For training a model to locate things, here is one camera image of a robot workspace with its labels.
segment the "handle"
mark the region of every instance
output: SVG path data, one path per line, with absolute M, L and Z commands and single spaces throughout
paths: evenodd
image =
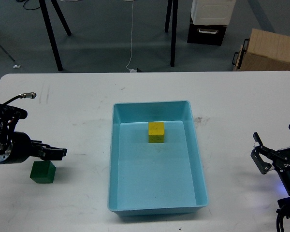
M 205 33 L 205 34 L 217 34 L 219 30 L 210 30 L 210 29 L 198 29 L 199 33 Z
M 235 55 L 237 54 L 237 57 L 236 57 L 236 59 L 235 60 L 237 60 L 237 58 L 238 58 L 238 52 L 235 52 L 234 53 L 234 56 L 233 56 L 233 60 L 232 60 L 232 65 L 236 65 L 236 62 L 234 62 L 234 58 L 235 58 Z
M 244 39 L 244 43 L 243 43 L 243 52 L 246 52 L 247 51 L 247 47 L 248 47 L 248 41 L 249 39 Z

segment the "wooden crate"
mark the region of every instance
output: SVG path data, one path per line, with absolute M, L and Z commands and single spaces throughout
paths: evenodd
M 234 71 L 290 70 L 290 36 L 252 29 L 243 52 L 241 65 Z

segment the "black cable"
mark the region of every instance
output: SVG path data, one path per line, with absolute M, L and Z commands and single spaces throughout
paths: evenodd
M 27 11 L 34 11 L 34 10 L 40 9 L 40 6 L 37 8 L 32 8 L 32 9 L 26 8 L 25 6 L 29 2 L 29 0 L 16 0 L 16 2 L 24 2 L 23 8 Z
M 283 215 L 280 216 L 280 232 L 285 232 L 284 230 L 284 217 Z
M 37 8 L 32 8 L 32 9 L 26 8 L 25 5 L 26 5 L 28 2 L 29 2 L 29 0 L 27 0 L 27 1 L 24 3 L 24 5 L 23 5 L 23 8 L 24 8 L 25 10 L 27 10 L 27 11 L 34 11 L 34 10 L 37 10 L 37 9 L 40 9 L 40 8 L 41 8 L 40 6 L 37 7 Z
M 277 230 L 277 232 L 280 232 L 280 213 L 277 214 L 276 230 Z
M 22 98 L 22 96 L 19 94 L 11 99 L 9 99 L 8 101 L 6 101 L 5 103 L 3 103 L 2 105 L 7 105 L 9 103 L 11 103 L 12 101 L 16 100 L 16 99 L 19 99 L 19 98 Z

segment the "wooden block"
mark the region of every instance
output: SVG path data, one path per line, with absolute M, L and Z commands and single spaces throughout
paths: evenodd
M 148 123 L 149 143 L 164 143 L 164 122 Z
M 56 167 L 51 161 L 34 161 L 30 178 L 38 184 L 54 182 Z

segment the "green cube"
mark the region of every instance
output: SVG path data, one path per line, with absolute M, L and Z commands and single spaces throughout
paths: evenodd
M 54 182 L 56 167 L 51 161 L 34 161 L 30 178 L 38 184 Z

